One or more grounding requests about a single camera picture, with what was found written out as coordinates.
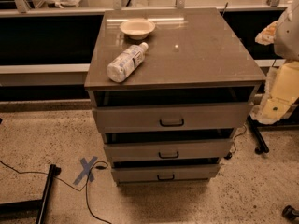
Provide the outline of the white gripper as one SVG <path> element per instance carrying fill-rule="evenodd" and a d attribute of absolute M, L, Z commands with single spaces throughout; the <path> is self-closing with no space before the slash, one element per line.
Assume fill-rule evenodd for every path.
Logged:
<path fill-rule="evenodd" d="M 299 62 L 286 62 L 267 73 L 264 95 L 250 115 L 261 124 L 281 120 L 299 98 Z"/>

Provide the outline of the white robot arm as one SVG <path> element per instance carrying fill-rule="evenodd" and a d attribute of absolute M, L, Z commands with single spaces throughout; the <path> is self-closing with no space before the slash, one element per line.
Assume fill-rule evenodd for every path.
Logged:
<path fill-rule="evenodd" d="M 269 69 L 264 95 L 251 115 L 261 124 L 282 119 L 299 98 L 299 0 L 292 0 L 277 21 L 255 37 L 261 45 L 274 45 L 274 52 L 285 63 Z"/>

